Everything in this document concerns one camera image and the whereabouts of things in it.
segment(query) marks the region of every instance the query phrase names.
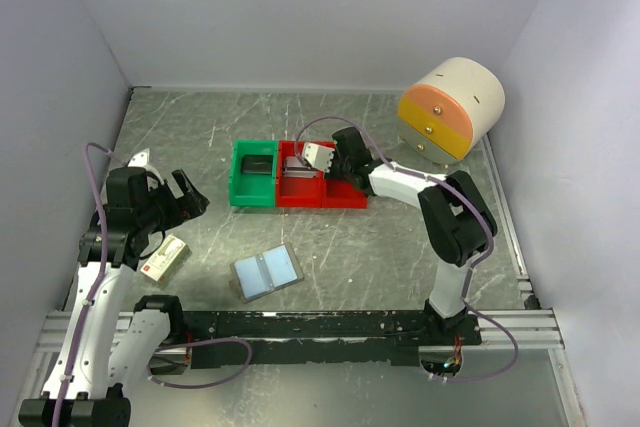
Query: white wall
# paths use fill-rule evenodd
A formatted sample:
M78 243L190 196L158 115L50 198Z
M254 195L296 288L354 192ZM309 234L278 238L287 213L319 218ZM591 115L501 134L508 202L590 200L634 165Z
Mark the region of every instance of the white wall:
M538 0L85 0L132 85L404 89L506 59Z
M112 144L127 89L81 0L0 0L0 425L91 213L81 146Z
M592 426L640 425L640 0L541 0L491 140Z

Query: table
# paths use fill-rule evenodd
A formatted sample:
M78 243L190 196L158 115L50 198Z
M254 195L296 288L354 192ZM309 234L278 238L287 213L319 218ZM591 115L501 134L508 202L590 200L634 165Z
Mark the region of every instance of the table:
M130 310L142 295L158 292L178 295L185 310L421 308L435 282L437 257L417 209L383 198L371 198L366 210L229 205L236 139L292 139L305 122L329 114L364 125L383 151L405 166L435 173L469 172L499 225L495 253L478 268L470 300L481 309L523 308L517 250L506 235L509 219L502 215L488 143L479 143L447 170L436 166L398 137L397 102L398 96L384 94L135 89L116 153L127 157L150 148L152 163L165 177L184 169L211 204L204 216L172 231L193 254L168 285L160 289L138 275L123 309ZM342 127L339 121L316 124L303 139L330 139ZM283 242L293 245L305 280L243 304L229 287L230 264Z

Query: gray marble tabletop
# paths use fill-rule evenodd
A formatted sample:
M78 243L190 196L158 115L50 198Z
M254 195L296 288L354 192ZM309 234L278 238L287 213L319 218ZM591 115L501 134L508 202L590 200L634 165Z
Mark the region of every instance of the gray marble tabletop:
M137 274L123 310L158 292L178 295L186 310L421 308L435 281L437 257L417 209L383 198L370 199L366 210L237 208L228 197L236 139L292 139L305 122L328 114L364 124L384 152L403 165L445 172L399 139L397 102L397 96L382 94L136 89L116 153L126 157L150 148L152 163L165 178L184 169L211 204L204 216L172 231L190 246L190 258L163 289ZM330 139L342 127L338 121L316 124L303 139ZM468 171L499 219L486 155L478 145L449 171ZM481 309L523 308L503 224L495 253L474 277L470 300ZM305 280L242 303L229 287L230 264L283 242L293 245Z

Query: robotic arm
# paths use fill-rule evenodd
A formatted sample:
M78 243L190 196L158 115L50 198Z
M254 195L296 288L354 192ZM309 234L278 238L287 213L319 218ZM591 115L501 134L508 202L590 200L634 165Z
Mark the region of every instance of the robotic arm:
M442 329L458 324L466 315L466 296L472 271L471 258L487 248L487 237L476 217L460 200L427 177L446 182L466 197L488 224L495 237L497 225L480 192L464 171L450 175L404 173L396 162L389 167L381 159L373 159L355 127L333 135L335 149L311 142L305 144L303 157L326 176L351 182L368 195L390 197L419 208L434 251L440 257L436 284L425 310L436 318ZM453 209L463 207L458 213Z
M62 350L40 399L22 403L19 420L25 427L52 425L64 380L68 387L63 392L61 426L126 427L131 412L126 395L144 375L158 346L184 340L178 298L146 296L136 304L129 330L111 352L122 300L149 245L149 235L199 217L209 205L182 170L172 176L183 193L179 198L149 164L148 150L109 173L104 205L109 233L106 271L103 274L100 269L103 239L95 214L80 240L78 290ZM99 288L89 304L87 292L97 279L101 279ZM75 338L85 307L84 329ZM72 375L66 376L67 362L74 357Z

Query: gray wall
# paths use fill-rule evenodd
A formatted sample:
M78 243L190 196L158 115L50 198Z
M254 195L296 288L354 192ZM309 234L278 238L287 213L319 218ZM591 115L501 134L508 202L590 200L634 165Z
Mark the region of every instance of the gray wall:
M0 0L0 425L72 280L91 195L80 150L113 143L126 86L81 0Z
M541 0L491 139L593 426L640 425L640 0Z
M404 89L504 62L538 0L85 0L132 85Z

